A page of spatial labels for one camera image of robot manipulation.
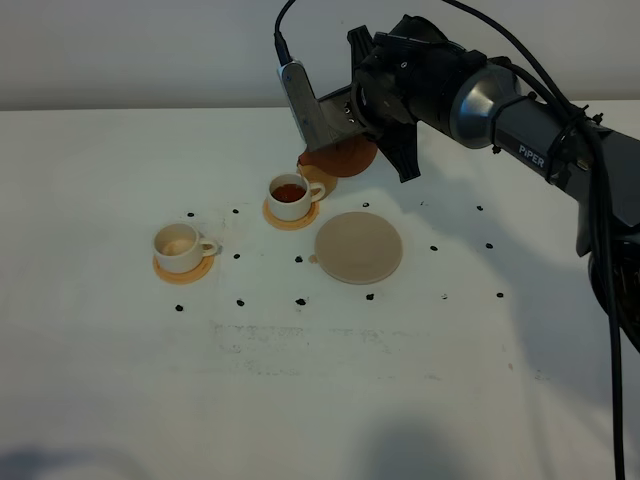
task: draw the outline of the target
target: brown liquid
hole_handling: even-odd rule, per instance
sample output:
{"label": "brown liquid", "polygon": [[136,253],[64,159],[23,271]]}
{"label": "brown liquid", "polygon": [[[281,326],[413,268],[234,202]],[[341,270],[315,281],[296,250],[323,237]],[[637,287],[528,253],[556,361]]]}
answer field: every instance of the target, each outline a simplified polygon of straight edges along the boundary
{"label": "brown liquid", "polygon": [[292,203],[297,202],[307,191],[301,187],[300,185],[296,185],[295,183],[287,183],[286,185],[281,185],[276,188],[273,192],[271,192],[271,196],[282,203]]}

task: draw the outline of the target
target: white wall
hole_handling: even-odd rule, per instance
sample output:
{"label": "white wall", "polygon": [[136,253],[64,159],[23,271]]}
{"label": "white wall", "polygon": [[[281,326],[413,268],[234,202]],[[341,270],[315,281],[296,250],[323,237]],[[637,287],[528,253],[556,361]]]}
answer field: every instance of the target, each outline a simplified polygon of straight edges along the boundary
{"label": "white wall", "polygon": [[[282,105],[273,23],[284,0],[0,0],[0,108]],[[572,98],[640,98],[638,0],[470,0]],[[298,0],[283,22],[316,94],[349,81],[349,29],[432,20],[490,56],[514,49],[437,0]]]}

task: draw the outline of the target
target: white cup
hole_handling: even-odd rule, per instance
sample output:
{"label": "white cup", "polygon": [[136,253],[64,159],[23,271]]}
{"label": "white cup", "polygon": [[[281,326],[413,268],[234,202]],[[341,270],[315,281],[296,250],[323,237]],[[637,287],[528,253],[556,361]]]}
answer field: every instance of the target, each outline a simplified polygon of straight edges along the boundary
{"label": "white cup", "polygon": [[153,238],[153,254],[158,265],[170,273],[189,272],[200,264],[202,257],[215,255],[219,249],[218,243],[202,238],[188,223],[167,225]]}
{"label": "white cup", "polygon": [[[276,188],[290,183],[299,185],[305,189],[305,194],[300,200],[285,203],[273,198],[272,193]],[[312,195],[311,190],[319,191]],[[326,189],[322,183],[314,182],[309,184],[307,179],[298,173],[285,173],[283,175],[278,175],[276,178],[271,180],[271,183],[269,184],[269,194],[267,195],[269,210],[274,217],[280,220],[285,222],[294,222],[309,213],[311,203],[320,200],[324,196],[325,191]]]}

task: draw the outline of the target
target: white table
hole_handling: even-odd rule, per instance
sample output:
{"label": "white table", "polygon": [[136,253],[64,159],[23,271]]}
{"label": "white table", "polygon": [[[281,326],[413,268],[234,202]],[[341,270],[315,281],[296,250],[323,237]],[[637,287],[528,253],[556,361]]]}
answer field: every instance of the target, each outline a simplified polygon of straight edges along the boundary
{"label": "white table", "polygon": [[[640,102],[591,111],[640,136]],[[423,126],[422,177],[401,185],[379,156],[311,226],[278,231],[266,182],[302,145],[286,109],[0,114],[0,478],[613,478],[577,205]],[[405,256],[351,286],[307,258],[364,202]],[[151,268],[174,220],[224,245],[193,285]],[[640,478],[640,359],[623,347]]]}

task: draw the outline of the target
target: cup handle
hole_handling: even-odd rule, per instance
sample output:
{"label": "cup handle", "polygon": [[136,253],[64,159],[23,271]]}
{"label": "cup handle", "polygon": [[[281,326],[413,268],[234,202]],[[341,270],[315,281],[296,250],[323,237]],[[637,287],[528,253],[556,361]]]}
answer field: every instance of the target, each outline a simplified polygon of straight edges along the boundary
{"label": "cup handle", "polygon": [[311,201],[312,202],[317,202],[318,200],[322,200],[322,197],[324,197],[324,194],[326,193],[327,189],[324,187],[324,185],[320,182],[313,182],[311,185],[309,185],[309,190],[320,190],[317,193],[314,193],[313,195],[311,195]]}
{"label": "cup handle", "polygon": [[207,240],[206,238],[201,238],[200,245],[209,245],[211,247],[211,248],[206,248],[202,250],[203,257],[210,257],[212,255],[215,255],[216,253],[218,253],[218,250],[220,250],[220,245],[218,245],[218,242],[214,240]]}

